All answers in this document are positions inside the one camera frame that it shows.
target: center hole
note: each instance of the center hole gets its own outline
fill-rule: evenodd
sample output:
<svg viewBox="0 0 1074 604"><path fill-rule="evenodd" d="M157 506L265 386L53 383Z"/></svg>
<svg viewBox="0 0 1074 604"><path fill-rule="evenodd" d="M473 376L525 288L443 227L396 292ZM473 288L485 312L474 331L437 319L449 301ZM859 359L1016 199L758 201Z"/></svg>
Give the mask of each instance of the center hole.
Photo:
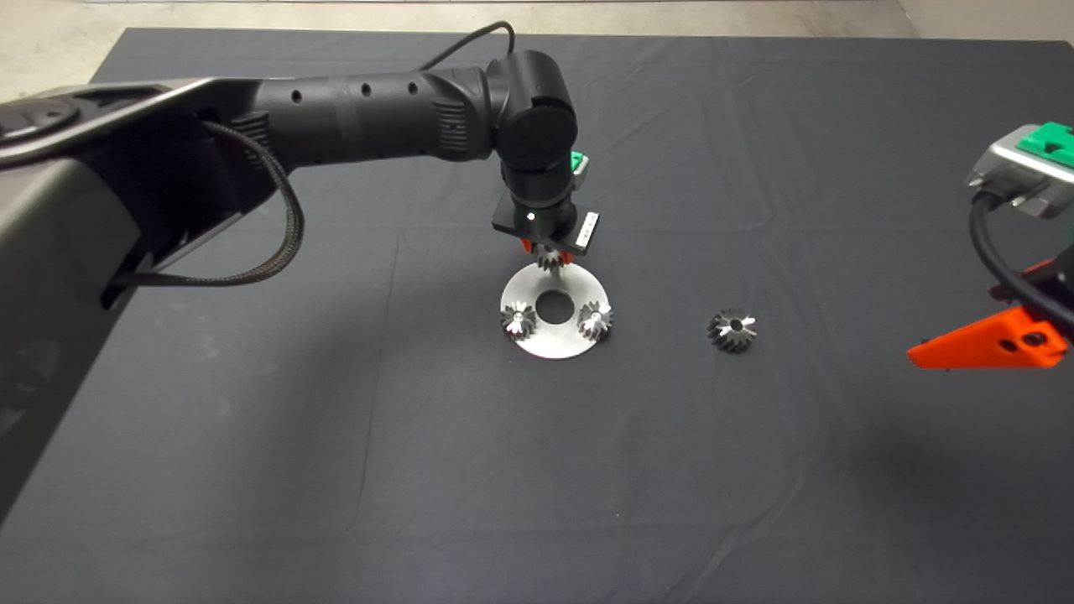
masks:
<svg viewBox="0 0 1074 604"><path fill-rule="evenodd" d="M575 303L566 293L550 289L537 298L537 316L552 325L565 323L575 315Z"/></svg>

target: metal gear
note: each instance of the metal gear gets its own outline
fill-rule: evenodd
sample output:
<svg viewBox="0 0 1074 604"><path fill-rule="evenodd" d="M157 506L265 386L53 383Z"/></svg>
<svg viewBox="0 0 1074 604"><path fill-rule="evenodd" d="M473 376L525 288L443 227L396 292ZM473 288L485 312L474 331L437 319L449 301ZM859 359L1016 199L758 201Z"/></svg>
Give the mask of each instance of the metal gear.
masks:
<svg viewBox="0 0 1074 604"><path fill-rule="evenodd" d="M513 302L499 312L499 325L511 341L525 340L537 327L537 312L525 302Z"/></svg>
<svg viewBox="0 0 1074 604"><path fill-rule="evenodd" d="M738 308L724 308L709 321L709 337L724 353L742 353L757 337L757 319Z"/></svg>
<svg viewBox="0 0 1074 604"><path fill-rule="evenodd" d="M567 263L562 251L542 243L533 246L533 255L537 257L537 265L546 271L555 271Z"/></svg>
<svg viewBox="0 0 1074 604"><path fill-rule="evenodd" d="M614 315L607 302L590 302L583 304L578 312L578 331L594 342L608 334Z"/></svg>

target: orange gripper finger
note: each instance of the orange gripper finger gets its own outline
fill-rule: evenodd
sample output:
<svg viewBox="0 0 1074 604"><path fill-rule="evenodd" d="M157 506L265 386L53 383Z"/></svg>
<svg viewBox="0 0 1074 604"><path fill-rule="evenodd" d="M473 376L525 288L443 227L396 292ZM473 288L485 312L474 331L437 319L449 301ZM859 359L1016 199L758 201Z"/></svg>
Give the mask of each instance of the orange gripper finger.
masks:
<svg viewBox="0 0 1074 604"><path fill-rule="evenodd" d="M929 340L906 351L921 369L1050 368L1066 341L1048 321L1016 306Z"/></svg>

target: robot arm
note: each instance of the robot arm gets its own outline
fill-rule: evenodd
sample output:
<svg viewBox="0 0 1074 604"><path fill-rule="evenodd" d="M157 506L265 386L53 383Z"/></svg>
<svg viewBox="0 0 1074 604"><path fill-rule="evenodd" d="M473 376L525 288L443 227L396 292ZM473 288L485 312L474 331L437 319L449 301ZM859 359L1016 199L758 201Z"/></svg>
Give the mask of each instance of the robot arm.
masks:
<svg viewBox="0 0 1074 604"><path fill-rule="evenodd" d="M483 70L98 85L0 105L0 520L129 298L117 275L158 273L276 191L253 147L214 135L223 128L282 172L496 150L507 192L494 228L589 247L596 214L571 201L575 113L541 53Z"/></svg>

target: circular metal plate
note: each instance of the circular metal plate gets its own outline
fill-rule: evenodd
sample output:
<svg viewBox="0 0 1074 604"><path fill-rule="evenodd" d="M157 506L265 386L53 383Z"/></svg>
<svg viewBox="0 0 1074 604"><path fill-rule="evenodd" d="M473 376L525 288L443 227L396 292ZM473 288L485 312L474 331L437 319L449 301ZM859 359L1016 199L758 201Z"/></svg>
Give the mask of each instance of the circular metal plate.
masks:
<svg viewBox="0 0 1074 604"><path fill-rule="evenodd" d="M536 308L537 298L546 291L560 291L570 298L575 305L574 314L562 323L550 323L537 315L533 334L516 344L545 359L569 359L592 348L596 342L578 331L578 310L587 302L609 305L610 302L600 282L578 264L567 264L556 271L546 271L537 264L525 267L507 282L499 298L499 308L514 302L524 302Z"/></svg>

